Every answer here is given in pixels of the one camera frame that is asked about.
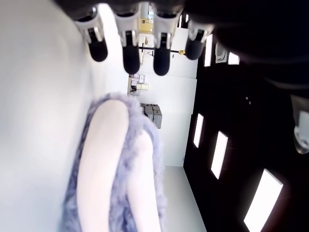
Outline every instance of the ceiling light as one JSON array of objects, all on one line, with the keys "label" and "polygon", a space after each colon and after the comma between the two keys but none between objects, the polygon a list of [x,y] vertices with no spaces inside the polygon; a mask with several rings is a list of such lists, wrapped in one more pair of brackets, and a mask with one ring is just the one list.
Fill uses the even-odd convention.
[{"label": "ceiling light", "polygon": [[228,64],[239,64],[239,56],[233,54],[230,52],[230,55],[228,56]]},{"label": "ceiling light", "polygon": [[220,176],[227,139],[228,137],[225,136],[221,131],[218,132],[217,144],[214,150],[213,160],[211,164],[211,171],[217,179],[219,179]]},{"label": "ceiling light", "polygon": [[280,194],[283,184],[264,169],[260,184],[244,219],[250,232],[260,232]]},{"label": "ceiling light", "polygon": [[212,34],[206,39],[204,67],[211,65]]},{"label": "ceiling light", "polygon": [[199,139],[201,137],[203,120],[204,120],[204,117],[198,114],[197,115],[197,125],[195,127],[195,134],[194,134],[194,140],[193,140],[193,143],[195,144],[196,147],[198,147],[199,145]]},{"label": "ceiling light", "polygon": [[183,20],[183,16],[181,15],[179,18],[179,26],[178,26],[179,28],[182,27],[182,20]]}]

